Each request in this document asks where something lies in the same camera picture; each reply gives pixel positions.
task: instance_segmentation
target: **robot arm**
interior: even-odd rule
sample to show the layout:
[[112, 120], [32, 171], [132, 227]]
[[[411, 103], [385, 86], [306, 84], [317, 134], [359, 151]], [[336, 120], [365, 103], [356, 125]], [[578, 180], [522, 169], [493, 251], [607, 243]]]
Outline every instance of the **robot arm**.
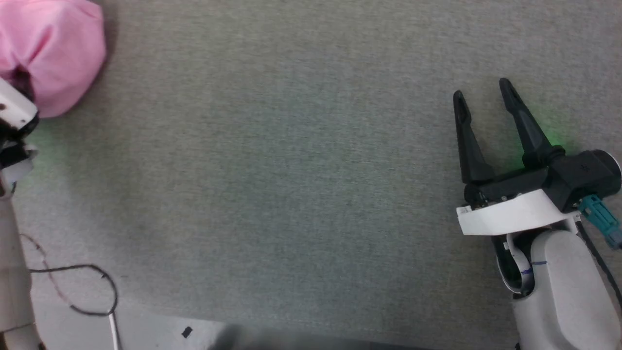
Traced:
[[44, 350], [35, 326], [32, 281], [11, 202], [12, 185], [32, 169], [23, 142], [37, 125], [37, 108], [0, 79], [0, 349]]
[[612, 248], [619, 223], [599, 198], [616, 194], [620, 166], [608, 153], [566, 156], [552, 146], [507, 79], [499, 81], [524, 149], [524, 169], [495, 176], [471, 129], [460, 91], [453, 96], [467, 206], [457, 209], [465, 235], [493, 242], [522, 350], [621, 349], [620, 321], [585, 242], [583, 213]]

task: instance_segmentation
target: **cable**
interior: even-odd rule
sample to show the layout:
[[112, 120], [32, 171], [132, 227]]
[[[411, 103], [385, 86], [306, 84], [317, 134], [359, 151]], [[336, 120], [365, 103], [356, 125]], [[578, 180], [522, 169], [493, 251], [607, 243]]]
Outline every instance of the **cable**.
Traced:
[[[31, 236], [27, 235], [27, 234], [19, 234], [20, 236], [26, 238], [30, 243], [32, 243], [34, 245], [34, 247], [37, 249], [37, 251], [41, 254], [42, 257], [42, 263], [44, 265], [45, 268], [43, 269], [34, 269], [34, 268], [30, 268], [29, 271], [31, 273], [47, 273], [48, 277], [50, 278], [50, 281], [52, 282], [52, 284], [54, 285], [54, 288], [56, 289], [56, 293], [58, 294], [58, 296], [67, 303], [67, 305], [69, 305], [69, 307], [77, 312], [80, 313], [82, 315], [86, 315], [86, 316], [95, 316], [95, 317], [108, 317], [110, 315], [112, 315], [114, 313], [114, 311], [116, 310], [117, 305], [119, 304], [119, 291], [116, 288], [116, 285], [114, 284], [114, 280], [110, 277], [110, 275], [108, 274], [108, 272], [105, 272], [101, 267], [89, 263], [89, 264], [78, 264], [78, 265], [70, 265], [70, 266], [64, 266], [64, 267], [57, 267], [57, 268], [50, 268], [50, 265], [48, 265], [47, 261], [46, 261], [46, 254], [45, 254], [45, 250], [43, 250], [43, 248], [41, 247], [41, 245]], [[63, 291], [60, 289], [60, 287], [58, 286], [58, 283], [56, 282], [56, 279], [54, 279], [54, 276], [52, 275], [53, 272], [62, 272], [62, 271], [69, 271], [69, 270], [79, 270], [81, 268], [89, 268], [91, 270], [97, 271], [101, 274], [102, 278], [105, 278], [108, 283], [110, 284], [110, 287], [113, 290], [114, 293], [114, 301], [112, 306], [110, 307], [110, 309], [108, 311], [105, 312], [97, 312], [97, 311], [88, 311], [88, 310], [84, 310], [82, 308], [79, 308], [77, 306], [75, 306], [71, 300], [69, 300], [69, 297], [63, 293]]]
[[596, 249], [596, 246], [587, 235], [583, 224], [580, 221], [576, 221], [575, 224], [577, 225], [579, 233], [581, 234], [581, 238], [585, 241], [585, 245], [587, 245], [587, 249], [589, 249], [590, 253], [592, 253], [592, 256], [594, 257], [594, 259], [596, 259], [596, 263], [607, 276], [607, 280], [609, 281], [609, 284], [611, 285], [614, 293], [616, 294], [616, 299], [618, 299], [618, 305], [620, 306], [620, 310], [622, 310], [622, 293], [620, 293], [620, 288], [618, 288], [618, 284], [616, 283], [615, 278], [613, 278], [613, 275], [611, 274], [611, 271], [609, 271], [609, 268], [603, 260], [603, 257], [600, 256], [598, 250]]

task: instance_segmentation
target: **gray tablecloth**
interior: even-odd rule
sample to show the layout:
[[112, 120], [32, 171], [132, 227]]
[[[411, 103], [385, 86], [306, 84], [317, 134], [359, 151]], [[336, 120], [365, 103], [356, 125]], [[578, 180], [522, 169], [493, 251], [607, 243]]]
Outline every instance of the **gray tablecloth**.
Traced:
[[[509, 349], [491, 245], [455, 218], [452, 93], [498, 172], [522, 154], [500, 77], [552, 141], [622, 159], [620, 0], [103, 7], [108, 63], [30, 137], [41, 154], [16, 210], [52, 265], [113, 273], [123, 308]], [[622, 196], [608, 203], [622, 214]], [[109, 297], [86, 273], [58, 277], [87, 305]], [[35, 299], [57, 301], [34, 283]]]

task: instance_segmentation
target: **pink cloth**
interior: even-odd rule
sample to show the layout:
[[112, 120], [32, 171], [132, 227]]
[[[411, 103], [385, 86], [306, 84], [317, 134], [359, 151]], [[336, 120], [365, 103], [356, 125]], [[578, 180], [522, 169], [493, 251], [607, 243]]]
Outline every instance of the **pink cloth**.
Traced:
[[87, 0], [0, 0], [0, 77], [30, 74], [42, 118], [65, 113], [106, 56], [101, 8]]

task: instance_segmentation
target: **pink fabric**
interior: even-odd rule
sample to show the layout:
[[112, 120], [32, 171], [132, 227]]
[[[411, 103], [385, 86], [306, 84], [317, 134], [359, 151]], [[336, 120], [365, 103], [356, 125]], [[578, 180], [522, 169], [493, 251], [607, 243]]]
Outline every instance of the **pink fabric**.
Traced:
[[42, 118], [65, 113], [106, 55], [101, 8], [87, 0], [0, 0], [0, 77], [30, 74]]

